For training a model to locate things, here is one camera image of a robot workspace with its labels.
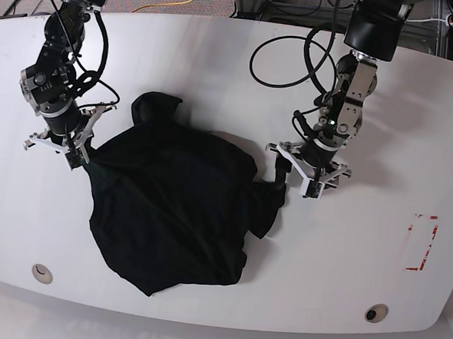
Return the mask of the black t-shirt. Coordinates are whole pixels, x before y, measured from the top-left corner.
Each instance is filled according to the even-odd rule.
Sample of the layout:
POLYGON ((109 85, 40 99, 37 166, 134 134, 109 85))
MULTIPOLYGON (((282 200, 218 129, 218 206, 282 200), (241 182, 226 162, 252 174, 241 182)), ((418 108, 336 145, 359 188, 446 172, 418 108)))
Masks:
POLYGON ((175 118, 180 99, 150 92, 132 126, 90 152, 89 226, 106 265, 144 295, 175 285, 235 285, 247 234, 264 237, 286 201, 284 176, 175 118))

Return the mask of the red tape rectangle marking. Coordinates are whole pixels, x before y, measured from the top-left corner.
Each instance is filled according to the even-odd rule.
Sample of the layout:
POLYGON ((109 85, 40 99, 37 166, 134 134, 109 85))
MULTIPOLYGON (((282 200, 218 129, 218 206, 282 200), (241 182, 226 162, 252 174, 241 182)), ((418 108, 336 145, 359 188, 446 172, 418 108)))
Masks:
POLYGON ((406 271, 422 271, 435 242, 439 227, 438 216, 415 214, 407 231, 402 267, 406 271))

